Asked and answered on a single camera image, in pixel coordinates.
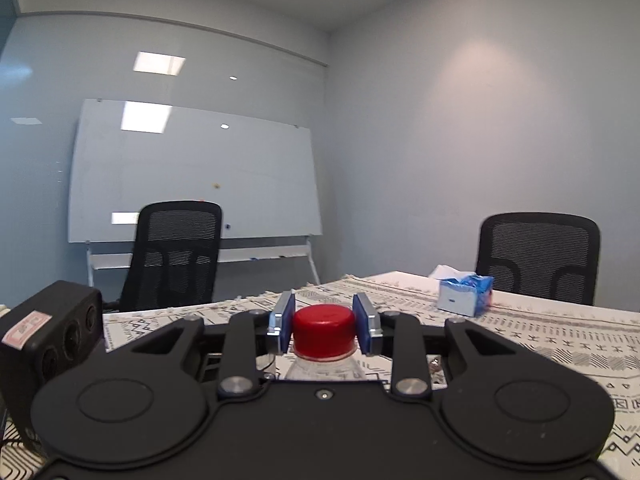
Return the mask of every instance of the table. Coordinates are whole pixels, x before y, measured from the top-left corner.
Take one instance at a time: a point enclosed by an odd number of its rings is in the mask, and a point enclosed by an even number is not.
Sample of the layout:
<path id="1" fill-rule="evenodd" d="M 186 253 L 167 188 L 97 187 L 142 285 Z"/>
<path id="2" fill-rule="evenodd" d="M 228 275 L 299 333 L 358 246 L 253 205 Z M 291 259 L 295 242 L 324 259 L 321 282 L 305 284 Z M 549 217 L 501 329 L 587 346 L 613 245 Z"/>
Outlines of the table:
<path id="1" fill-rule="evenodd" d="M 351 306 L 351 298 L 357 292 L 366 292 L 380 310 L 413 314 L 423 324 L 442 325 L 448 317 L 455 317 L 436 308 L 436 280 L 404 272 L 370 278 L 345 276 L 337 282 L 309 285 L 296 291 L 296 306 L 315 303 Z M 109 349 L 117 348 L 186 314 L 197 314 L 206 324 L 224 323 L 243 310 L 270 310 L 278 297 L 279 294 L 266 292 L 255 298 L 213 304 L 105 314 L 106 343 Z M 475 322 L 588 375 L 609 392 L 616 419 L 600 460 L 624 480 L 640 477 L 640 314 L 506 292 L 494 292 L 493 303 Z M 362 355 L 356 358 L 367 376 L 390 379 L 389 359 Z M 278 357 L 278 374 L 286 373 L 292 361 L 290 354 Z M 0 474 L 7 480 L 20 478 L 7 476 L 5 455 L 2 454 Z"/>

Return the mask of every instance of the bolt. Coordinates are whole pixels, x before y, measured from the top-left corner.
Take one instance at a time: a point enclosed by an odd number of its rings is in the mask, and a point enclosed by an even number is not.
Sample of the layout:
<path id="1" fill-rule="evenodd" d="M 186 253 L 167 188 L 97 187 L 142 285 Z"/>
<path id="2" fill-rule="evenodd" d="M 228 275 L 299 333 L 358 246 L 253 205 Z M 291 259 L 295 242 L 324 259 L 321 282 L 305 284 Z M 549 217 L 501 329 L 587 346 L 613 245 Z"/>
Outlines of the bolt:
<path id="1" fill-rule="evenodd" d="M 220 382 L 220 389 L 227 394 L 245 394 L 251 390 L 254 384 L 247 379 L 239 375 L 232 375 L 226 379 L 222 379 Z"/>
<path id="2" fill-rule="evenodd" d="M 436 355 L 431 361 L 429 361 L 429 371 L 431 373 L 439 372 L 442 370 L 442 363 L 440 362 L 441 357 Z"/>
<path id="3" fill-rule="evenodd" d="M 318 390 L 316 391 L 316 397 L 320 400 L 329 400 L 334 396 L 331 390 Z"/>
<path id="4" fill-rule="evenodd" d="M 401 379 L 396 383 L 396 390 L 403 395 L 418 396 L 426 392 L 428 387 L 422 379 L 415 377 Z"/>

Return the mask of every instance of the mesh chair back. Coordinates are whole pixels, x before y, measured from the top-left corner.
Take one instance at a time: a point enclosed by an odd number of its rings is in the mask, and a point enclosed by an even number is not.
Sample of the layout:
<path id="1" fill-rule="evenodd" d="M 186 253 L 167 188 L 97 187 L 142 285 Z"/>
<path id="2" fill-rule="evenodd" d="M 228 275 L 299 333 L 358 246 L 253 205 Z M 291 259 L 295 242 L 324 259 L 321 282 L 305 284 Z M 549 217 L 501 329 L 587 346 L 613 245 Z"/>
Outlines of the mesh chair back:
<path id="1" fill-rule="evenodd" d="M 150 204 L 138 216 L 120 310 L 210 303 L 222 209 L 211 202 Z"/>
<path id="2" fill-rule="evenodd" d="M 581 216 L 504 213 L 480 229 L 476 273 L 494 289 L 549 300 L 593 304 L 600 230 Z"/>

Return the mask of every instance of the blue tissue box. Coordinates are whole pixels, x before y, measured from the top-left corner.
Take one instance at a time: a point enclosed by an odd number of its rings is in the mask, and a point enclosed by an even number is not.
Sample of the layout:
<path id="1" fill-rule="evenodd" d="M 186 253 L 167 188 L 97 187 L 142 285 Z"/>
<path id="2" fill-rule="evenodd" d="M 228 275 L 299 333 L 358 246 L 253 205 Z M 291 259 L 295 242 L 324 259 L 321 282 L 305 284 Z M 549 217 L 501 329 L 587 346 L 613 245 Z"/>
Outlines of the blue tissue box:
<path id="1" fill-rule="evenodd" d="M 478 316 L 491 305 L 492 276 L 470 274 L 461 280 L 440 280 L 438 308 L 462 316 Z"/>

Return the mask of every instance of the sticker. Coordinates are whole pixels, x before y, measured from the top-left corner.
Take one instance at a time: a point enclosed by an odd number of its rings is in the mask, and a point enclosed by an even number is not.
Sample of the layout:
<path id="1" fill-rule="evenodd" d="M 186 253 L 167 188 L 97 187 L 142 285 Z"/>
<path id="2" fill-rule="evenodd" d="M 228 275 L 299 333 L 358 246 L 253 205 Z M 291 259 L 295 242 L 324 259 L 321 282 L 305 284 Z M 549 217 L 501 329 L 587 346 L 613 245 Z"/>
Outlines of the sticker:
<path id="1" fill-rule="evenodd" d="M 22 350 L 29 338 L 40 330 L 49 319 L 51 319 L 49 314 L 33 310 L 4 334 L 2 342 L 7 346 Z"/>

